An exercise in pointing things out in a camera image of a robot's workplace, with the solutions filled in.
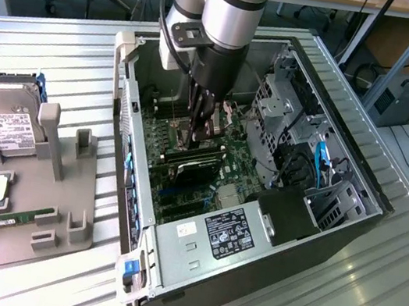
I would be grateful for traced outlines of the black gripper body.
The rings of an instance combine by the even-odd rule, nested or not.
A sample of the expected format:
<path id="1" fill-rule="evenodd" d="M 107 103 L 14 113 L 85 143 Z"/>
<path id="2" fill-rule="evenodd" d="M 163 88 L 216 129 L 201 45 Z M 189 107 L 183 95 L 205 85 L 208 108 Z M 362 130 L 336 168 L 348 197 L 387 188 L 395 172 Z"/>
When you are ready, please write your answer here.
<path id="1" fill-rule="evenodd" d="M 229 49 L 214 44 L 197 48 L 191 69 L 192 80 L 215 98 L 224 99 L 237 81 L 249 47 Z"/>

